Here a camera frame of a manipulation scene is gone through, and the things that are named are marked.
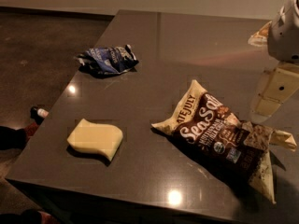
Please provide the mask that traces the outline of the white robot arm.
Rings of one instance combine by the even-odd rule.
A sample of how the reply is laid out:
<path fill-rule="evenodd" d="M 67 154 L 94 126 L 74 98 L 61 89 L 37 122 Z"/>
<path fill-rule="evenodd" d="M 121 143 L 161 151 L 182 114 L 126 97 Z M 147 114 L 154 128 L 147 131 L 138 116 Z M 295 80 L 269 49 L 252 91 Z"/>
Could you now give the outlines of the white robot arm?
<path fill-rule="evenodd" d="M 267 46 L 268 54 L 278 60 L 275 68 L 263 71 L 250 105 L 251 119 L 262 123 L 299 90 L 299 0 L 287 0 L 248 43 Z"/>

